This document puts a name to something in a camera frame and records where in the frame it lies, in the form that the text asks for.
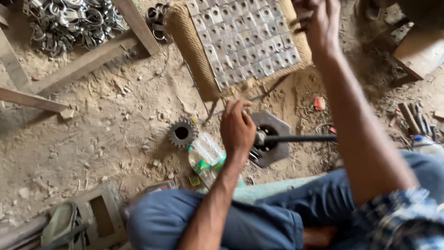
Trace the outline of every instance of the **dirt floor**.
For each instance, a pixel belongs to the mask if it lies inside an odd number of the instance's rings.
[[[139,0],[141,13],[155,3]],[[354,1],[343,2],[340,40],[376,115],[404,147],[404,123],[389,128],[390,115],[401,101],[419,101],[429,120],[436,123],[432,111],[444,109],[444,72],[441,66],[426,81],[397,89],[388,87],[391,80],[404,74],[402,70],[387,54],[374,50],[364,53],[361,49],[387,28],[386,22],[392,23],[402,15],[396,7],[387,12],[370,23],[357,18]],[[16,15],[14,19],[4,32],[29,76],[45,77],[85,52],[79,50],[65,59],[51,61],[30,46],[31,30],[24,16]],[[140,195],[147,186],[168,179],[170,173],[179,186],[191,187],[188,177],[194,172],[187,153],[174,147],[166,133],[172,123],[193,116],[199,132],[210,133],[222,145],[220,117],[202,125],[206,110],[175,44],[161,45],[161,52],[151,57],[146,57],[141,47],[135,51],[136,55],[129,52],[49,96],[76,110],[72,120],[63,121],[58,115],[9,103],[0,106],[3,223],[20,224],[105,181],[115,183],[124,202]],[[156,75],[158,69],[162,74]],[[2,85],[13,88],[3,65],[0,78],[6,79]],[[131,93],[122,96],[120,88],[125,86]],[[327,100],[326,110],[314,110],[314,96]],[[322,79],[314,67],[292,76],[270,97],[256,100],[252,112],[263,110],[288,123],[295,134],[313,134],[317,126],[332,123]],[[151,138],[150,149],[145,151],[142,141],[147,138]],[[251,177],[255,184],[313,176],[331,169],[338,157],[333,143],[292,144],[291,155],[268,169],[249,163],[242,175]],[[154,166],[154,160],[161,164]]]

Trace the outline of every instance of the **blue jeans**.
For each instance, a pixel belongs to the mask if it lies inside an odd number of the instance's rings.
[[[413,152],[402,152],[422,187],[438,204],[444,202],[444,167]],[[135,249],[174,249],[204,195],[168,190],[143,197],[127,225]],[[255,205],[232,202],[222,236],[222,248],[302,249],[304,226],[337,226],[328,249],[367,249],[365,235],[351,223],[355,209],[345,169]]]

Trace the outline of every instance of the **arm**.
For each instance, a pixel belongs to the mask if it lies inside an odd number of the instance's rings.
[[[230,101],[221,121],[221,135],[227,159],[208,195],[179,241],[180,250],[217,250],[220,248],[225,220],[238,176],[248,159],[256,126],[243,111],[248,101]]]
[[[311,1],[307,37],[327,90],[339,151],[357,205],[379,194],[418,187],[418,181],[367,103],[338,42],[337,0]]]

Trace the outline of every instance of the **knee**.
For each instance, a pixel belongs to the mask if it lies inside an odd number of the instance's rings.
[[[135,249],[174,247],[201,197],[184,190],[165,190],[142,197],[130,213],[128,237]]]
[[[171,207],[174,206],[178,191],[165,190],[146,194],[134,206],[127,222],[127,231],[135,249],[156,246],[165,224],[177,221]]]
[[[413,169],[428,168],[437,173],[444,173],[443,163],[429,155],[407,150],[402,150],[401,154]]]

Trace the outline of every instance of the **plaid shirt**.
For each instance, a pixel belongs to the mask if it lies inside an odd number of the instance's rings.
[[[444,212],[425,189],[378,196],[354,212],[369,249],[444,249]]]

